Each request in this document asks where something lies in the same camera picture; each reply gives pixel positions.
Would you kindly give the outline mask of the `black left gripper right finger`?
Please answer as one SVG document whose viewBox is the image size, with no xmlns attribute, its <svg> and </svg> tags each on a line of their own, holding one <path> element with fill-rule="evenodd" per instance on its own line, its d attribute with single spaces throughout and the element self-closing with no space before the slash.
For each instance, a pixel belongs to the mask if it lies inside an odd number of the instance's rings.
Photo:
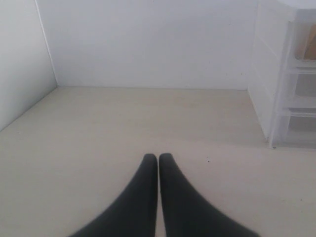
<svg viewBox="0 0 316 237">
<path fill-rule="evenodd" d="M 167 237 L 257 237 L 211 205 L 186 179 L 172 154 L 159 156 L 160 195 Z"/>
</svg>

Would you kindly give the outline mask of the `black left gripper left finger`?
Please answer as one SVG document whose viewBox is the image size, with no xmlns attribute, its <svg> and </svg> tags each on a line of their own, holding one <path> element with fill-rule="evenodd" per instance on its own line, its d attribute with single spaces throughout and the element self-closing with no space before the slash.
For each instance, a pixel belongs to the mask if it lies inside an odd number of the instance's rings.
<svg viewBox="0 0 316 237">
<path fill-rule="evenodd" d="M 158 161 L 146 154 L 118 198 L 74 237 L 154 237 L 158 205 Z"/>
</svg>

